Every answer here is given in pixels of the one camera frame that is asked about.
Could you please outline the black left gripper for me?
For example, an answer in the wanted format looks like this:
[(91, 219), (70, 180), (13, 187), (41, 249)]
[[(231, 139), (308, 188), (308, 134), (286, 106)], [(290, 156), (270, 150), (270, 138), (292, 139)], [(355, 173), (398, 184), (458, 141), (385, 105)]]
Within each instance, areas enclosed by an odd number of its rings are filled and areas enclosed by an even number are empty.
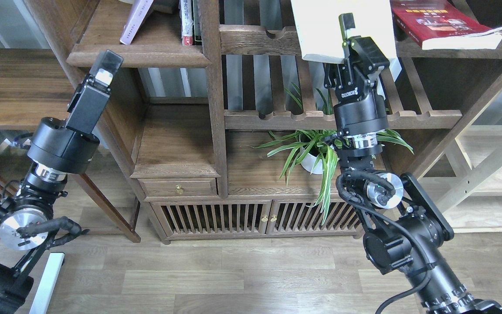
[(110, 50), (101, 51), (68, 104), (68, 117), (44, 117), (34, 133), (14, 138), (14, 146), (28, 149), (38, 168), (55, 173), (82, 174), (100, 141), (92, 134), (110, 97), (109, 85), (124, 59)]

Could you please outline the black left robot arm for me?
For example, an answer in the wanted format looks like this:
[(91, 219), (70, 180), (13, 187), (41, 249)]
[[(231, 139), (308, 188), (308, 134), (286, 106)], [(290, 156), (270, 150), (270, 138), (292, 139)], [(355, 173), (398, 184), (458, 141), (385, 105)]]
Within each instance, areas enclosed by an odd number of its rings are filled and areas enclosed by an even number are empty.
[(115, 52), (100, 52), (77, 86), (67, 118), (45, 117), (29, 135), (27, 154), (32, 165), (18, 192), (0, 199), (0, 240), (10, 249), (25, 252), (14, 267), (0, 264), (0, 314), (14, 314), (24, 304), (34, 284), (30, 272), (46, 250), (88, 232), (66, 216), (54, 217), (53, 204), (66, 196), (68, 174), (85, 173), (99, 146), (92, 132), (122, 63)]

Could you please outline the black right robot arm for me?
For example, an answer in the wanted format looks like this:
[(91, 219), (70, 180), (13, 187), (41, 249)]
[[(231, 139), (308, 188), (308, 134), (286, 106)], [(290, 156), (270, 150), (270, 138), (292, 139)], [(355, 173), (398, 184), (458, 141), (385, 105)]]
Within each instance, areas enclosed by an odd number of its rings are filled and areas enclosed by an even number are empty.
[(367, 258), (382, 274), (400, 270), (412, 285), (377, 313), (416, 293), (429, 314), (502, 314), (498, 302), (474, 298), (440, 254), (454, 231), (418, 181), (409, 173), (374, 169), (372, 157), (382, 151), (377, 133), (388, 127), (377, 80), (389, 61), (372, 38), (351, 34), (352, 13), (341, 14), (339, 22), (343, 61), (325, 65), (325, 85), (335, 88), (339, 101), (333, 108), (336, 133), (323, 141), (340, 159), (337, 191), (360, 218)]

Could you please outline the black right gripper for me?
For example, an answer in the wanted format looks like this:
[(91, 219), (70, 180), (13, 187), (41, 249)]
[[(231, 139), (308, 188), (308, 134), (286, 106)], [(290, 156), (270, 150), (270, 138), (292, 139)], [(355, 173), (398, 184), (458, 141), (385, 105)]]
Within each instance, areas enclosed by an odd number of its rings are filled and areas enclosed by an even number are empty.
[(334, 88), (338, 100), (333, 107), (336, 137), (347, 139), (352, 150), (381, 151), (377, 133), (388, 127), (388, 120), (377, 79), (389, 59), (371, 37), (350, 35), (356, 28), (353, 13), (341, 14), (339, 23), (347, 58), (341, 64), (323, 64), (325, 87)]

